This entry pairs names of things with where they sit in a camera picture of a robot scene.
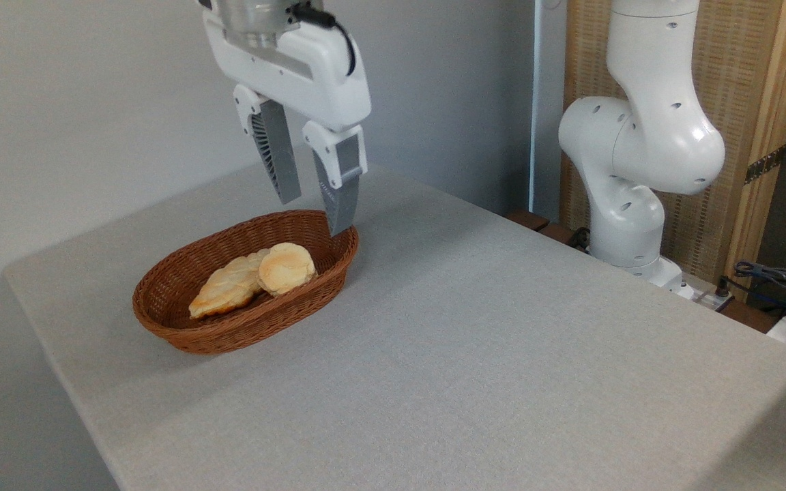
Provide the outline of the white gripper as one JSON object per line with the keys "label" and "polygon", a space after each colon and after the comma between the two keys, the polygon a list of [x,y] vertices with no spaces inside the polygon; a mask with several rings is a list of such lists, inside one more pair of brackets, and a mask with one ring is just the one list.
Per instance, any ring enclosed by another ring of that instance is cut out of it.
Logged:
{"label": "white gripper", "polygon": [[325,19],[319,2],[201,6],[216,63],[240,84],[232,93],[239,122],[281,203],[302,195],[286,106],[312,120],[303,136],[314,156],[330,236],[342,233],[352,226],[359,180],[368,172],[363,130],[356,124],[369,116],[371,103],[355,41],[336,26],[319,24]]}

